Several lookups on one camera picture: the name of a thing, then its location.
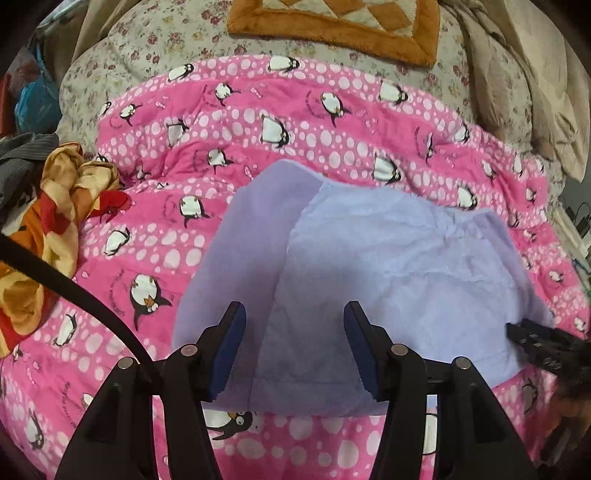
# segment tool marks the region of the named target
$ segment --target blue gripper pad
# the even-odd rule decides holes
[[[245,328],[246,309],[241,303],[229,321],[228,329],[221,339],[217,353],[213,358],[211,377],[207,387],[207,392],[212,400],[215,400],[226,388],[226,383],[230,377],[232,365],[236,359],[238,347],[242,341]]]
[[[349,340],[349,346],[353,352],[355,363],[357,364],[357,370],[359,370],[359,376],[363,383],[363,387],[371,393],[371,396],[377,400],[378,398],[378,364],[376,363],[374,354],[371,346],[368,342],[366,334],[362,326],[359,323],[357,315],[354,310],[353,302],[349,302],[345,306],[343,312],[343,323],[345,325],[345,333]],[[372,326],[367,321],[363,310],[357,302],[355,302],[358,314],[363,315],[361,321],[365,321],[369,328]]]

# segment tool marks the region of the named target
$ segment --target blue plastic bag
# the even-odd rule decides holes
[[[19,133],[48,134],[56,131],[61,119],[60,91],[47,72],[39,46],[34,55],[41,73],[21,90],[14,117]]]

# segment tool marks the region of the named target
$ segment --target white polka dot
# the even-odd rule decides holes
[[[176,239],[177,239],[177,232],[175,232],[174,230],[170,230],[170,231],[166,232],[166,235],[164,235],[161,242],[163,245],[172,245]]]
[[[328,433],[339,433],[343,428],[343,419],[340,418],[322,418],[320,419],[322,428]]]
[[[92,355],[99,349],[101,343],[103,343],[102,335],[100,333],[93,333],[86,341],[86,351]]]
[[[187,252],[186,263],[189,267],[194,267],[201,261],[201,250],[193,248]]]
[[[271,455],[273,455],[273,458],[281,458],[283,456],[283,453],[284,451],[281,447],[275,446],[271,449]]]
[[[320,143],[322,143],[325,147],[328,147],[332,143],[332,135],[329,131],[322,131],[320,134]]]
[[[244,121],[249,124],[253,124],[255,122],[255,111],[252,108],[247,108],[244,110]]]
[[[332,462],[332,457],[330,456],[329,453],[326,453],[326,452],[319,453],[318,465],[326,467],[326,466],[329,466],[331,462]]]
[[[95,379],[102,382],[105,377],[105,370],[102,367],[95,368]]]
[[[368,442],[367,442],[367,451],[368,455],[375,455],[378,453],[379,448],[379,441],[381,440],[382,436],[377,431],[373,431],[369,434]]]
[[[338,168],[340,165],[340,155],[337,152],[331,152],[329,155],[329,165]]]
[[[351,440],[343,440],[340,444],[337,463],[341,468],[353,468],[359,459],[359,449]]]
[[[173,248],[164,257],[164,266],[167,268],[177,268],[180,261],[181,261],[181,254],[178,253],[178,250]]]
[[[241,439],[236,447],[244,458],[256,460],[265,455],[263,445],[253,439]]]
[[[88,372],[88,368],[90,367],[90,358],[87,356],[83,356],[80,360],[78,360],[78,369],[82,373]]]
[[[309,147],[315,147],[316,146],[316,135],[307,134],[306,135],[306,145],[308,145]]]
[[[368,156],[368,146],[367,146],[367,143],[365,143],[365,142],[359,142],[357,144],[357,153],[361,157],[367,157]]]
[[[295,440],[304,440],[312,434],[312,417],[294,417],[290,421],[290,435]]]

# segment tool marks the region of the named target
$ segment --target red and yellow fabric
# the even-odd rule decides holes
[[[110,163],[87,162],[78,143],[55,149],[45,162],[39,198],[10,237],[68,277],[76,271],[82,222],[105,190],[119,187]],[[56,295],[0,262],[0,358],[32,334],[53,308]]]

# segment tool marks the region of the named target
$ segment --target lavender towel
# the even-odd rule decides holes
[[[343,330],[350,300],[425,358],[467,356],[491,387],[521,368],[505,322],[551,320],[496,214],[337,184],[289,161],[234,196],[181,300],[173,347],[195,342],[232,300],[248,323],[212,406],[285,415],[385,413]]]

